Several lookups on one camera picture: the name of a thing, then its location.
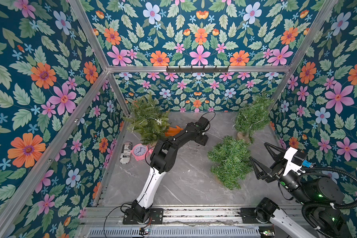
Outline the dark green tree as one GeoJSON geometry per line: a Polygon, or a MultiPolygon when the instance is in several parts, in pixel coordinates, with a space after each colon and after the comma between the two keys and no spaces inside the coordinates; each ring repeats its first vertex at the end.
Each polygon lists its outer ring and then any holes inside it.
{"type": "Polygon", "coordinates": [[[240,182],[252,172],[249,146],[249,142],[228,135],[208,151],[211,172],[227,189],[241,189],[240,182]]]}
{"type": "Polygon", "coordinates": [[[265,96],[256,96],[251,104],[244,105],[237,114],[235,129],[237,139],[253,143],[253,135],[269,124],[269,106],[272,100],[265,96]]]}

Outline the thin wire string light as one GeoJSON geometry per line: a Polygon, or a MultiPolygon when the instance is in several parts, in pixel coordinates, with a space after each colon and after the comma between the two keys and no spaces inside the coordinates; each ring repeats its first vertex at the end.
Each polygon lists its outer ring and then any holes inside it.
{"type": "Polygon", "coordinates": [[[132,124],[132,130],[153,130],[159,131],[163,126],[163,121],[156,118],[146,118],[141,121],[135,121],[132,124]]]}

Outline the light green fern christmas tree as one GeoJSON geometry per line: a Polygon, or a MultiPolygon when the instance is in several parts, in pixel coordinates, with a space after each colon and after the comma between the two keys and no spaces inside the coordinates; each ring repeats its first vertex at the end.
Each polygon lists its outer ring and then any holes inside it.
{"type": "Polygon", "coordinates": [[[153,144],[165,137],[169,129],[168,111],[163,111],[157,99],[151,94],[133,100],[130,105],[127,130],[140,134],[143,145],[153,144]]]}

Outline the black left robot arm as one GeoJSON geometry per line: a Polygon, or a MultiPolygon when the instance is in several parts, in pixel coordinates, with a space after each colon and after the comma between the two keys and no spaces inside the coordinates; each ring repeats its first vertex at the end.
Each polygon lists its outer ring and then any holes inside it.
{"type": "Polygon", "coordinates": [[[150,154],[150,171],[140,195],[132,202],[131,207],[124,212],[122,223],[161,224],[164,210],[153,208],[154,197],[163,177],[173,168],[179,149],[189,141],[205,146],[210,129],[210,121],[201,117],[191,122],[175,135],[158,142],[153,148],[146,150],[150,154]]]}

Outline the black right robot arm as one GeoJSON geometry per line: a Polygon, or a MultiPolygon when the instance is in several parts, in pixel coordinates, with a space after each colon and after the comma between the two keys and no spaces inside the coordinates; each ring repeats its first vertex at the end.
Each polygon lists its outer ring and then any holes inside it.
{"type": "Polygon", "coordinates": [[[250,157],[256,178],[267,183],[277,181],[278,186],[291,195],[291,200],[302,205],[303,218],[320,235],[326,238],[352,237],[342,211],[356,208],[357,199],[345,203],[344,193],[325,172],[346,175],[356,183],[357,177],[341,169],[317,167],[307,161],[305,153],[293,147],[283,149],[267,142],[264,146],[274,163],[267,167],[250,157]]]}

